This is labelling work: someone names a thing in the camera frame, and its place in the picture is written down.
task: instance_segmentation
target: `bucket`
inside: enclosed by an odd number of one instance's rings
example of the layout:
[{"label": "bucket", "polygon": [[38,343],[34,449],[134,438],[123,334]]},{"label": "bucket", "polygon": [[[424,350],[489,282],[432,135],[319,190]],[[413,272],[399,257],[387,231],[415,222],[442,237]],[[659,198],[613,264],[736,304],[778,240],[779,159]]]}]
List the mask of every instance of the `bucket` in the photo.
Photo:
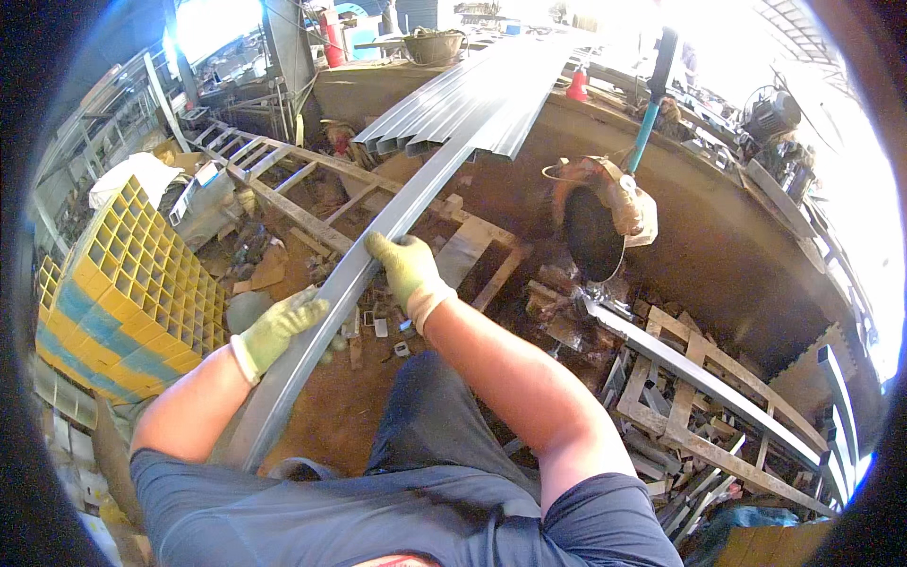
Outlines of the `bucket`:
[{"label": "bucket", "polygon": [[460,53],[466,34],[460,30],[431,32],[417,27],[403,38],[410,60],[417,65],[447,64]]}]

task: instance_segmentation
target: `person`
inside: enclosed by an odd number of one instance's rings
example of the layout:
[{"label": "person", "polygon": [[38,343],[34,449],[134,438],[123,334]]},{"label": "person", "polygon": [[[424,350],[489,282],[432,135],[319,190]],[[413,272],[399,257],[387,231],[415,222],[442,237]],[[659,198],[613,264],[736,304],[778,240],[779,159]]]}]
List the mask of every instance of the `person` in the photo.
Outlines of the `person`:
[{"label": "person", "polygon": [[[161,564],[680,565],[586,387],[458,299],[421,240],[370,232],[366,246],[434,350],[398,372],[365,473],[298,482],[205,464],[290,337],[326,314],[299,292],[139,420],[131,474]],[[541,484],[507,458],[472,392],[538,457]]]}]

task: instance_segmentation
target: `red fire extinguisher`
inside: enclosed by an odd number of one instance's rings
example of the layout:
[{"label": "red fire extinguisher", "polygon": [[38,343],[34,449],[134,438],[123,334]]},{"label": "red fire extinguisher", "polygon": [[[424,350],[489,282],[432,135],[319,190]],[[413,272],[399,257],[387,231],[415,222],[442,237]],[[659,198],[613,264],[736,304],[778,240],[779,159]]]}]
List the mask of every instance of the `red fire extinguisher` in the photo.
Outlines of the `red fire extinguisher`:
[{"label": "red fire extinguisher", "polygon": [[344,50],[340,47],[343,44],[343,37],[340,32],[340,17],[336,10],[325,10],[318,18],[321,30],[327,38],[325,44],[325,57],[327,58],[328,67],[338,67],[346,62]]}]

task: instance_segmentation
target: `cable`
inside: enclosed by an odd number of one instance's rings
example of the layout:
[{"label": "cable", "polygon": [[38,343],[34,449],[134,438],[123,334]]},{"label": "cable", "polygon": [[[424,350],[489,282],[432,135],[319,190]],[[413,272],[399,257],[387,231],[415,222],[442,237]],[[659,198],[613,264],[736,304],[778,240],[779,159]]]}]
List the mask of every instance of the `cable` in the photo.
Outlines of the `cable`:
[{"label": "cable", "polygon": [[[781,86],[784,87],[785,91],[788,91],[791,94],[791,96],[794,96],[794,94],[791,93],[791,90],[789,88],[787,88],[787,81],[785,81],[784,76],[782,74],[780,74],[775,69],[775,67],[772,67],[771,65],[769,65],[768,68],[771,69],[773,72],[775,72],[775,78],[781,83]],[[832,144],[828,143],[828,141],[825,139],[825,137],[822,135],[822,133],[819,132],[819,129],[815,127],[815,124],[813,124],[813,121],[811,121],[809,119],[809,116],[806,116],[806,112],[804,112],[802,106],[800,106],[800,113],[803,115],[804,118],[806,118],[806,121],[809,122],[809,125],[813,127],[813,132],[815,132],[816,135],[819,136],[819,140],[822,140],[825,143],[825,145],[828,146],[828,149],[831,150],[832,152],[834,152],[834,155],[841,155],[840,153],[838,153],[838,150],[836,150]]]}]

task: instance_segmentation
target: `gloved hand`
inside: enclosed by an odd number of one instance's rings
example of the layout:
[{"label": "gloved hand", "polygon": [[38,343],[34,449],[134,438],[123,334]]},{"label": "gloved hand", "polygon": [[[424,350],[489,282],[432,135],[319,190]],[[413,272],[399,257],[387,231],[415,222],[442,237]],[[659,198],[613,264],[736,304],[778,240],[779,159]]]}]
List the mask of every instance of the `gloved hand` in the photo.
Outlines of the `gloved hand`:
[{"label": "gloved hand", "polygon": [[317,293],[315,288],[303,289],[275,303],[241,335],[230,337],[233,354],[250,384],[255,386],[287,350],[291,337],[327,314],[329,305],[323,299],[315,299]]},{"label": "gloved hand", "polygon": [[456,290],[438,275],[431,249],[409,234],[400,239],[400,244],[394,244],[374,231],[366,234],[366,249],[384,264],[394,298],[421,335],[434,308],[445,299],[456,297]]}]

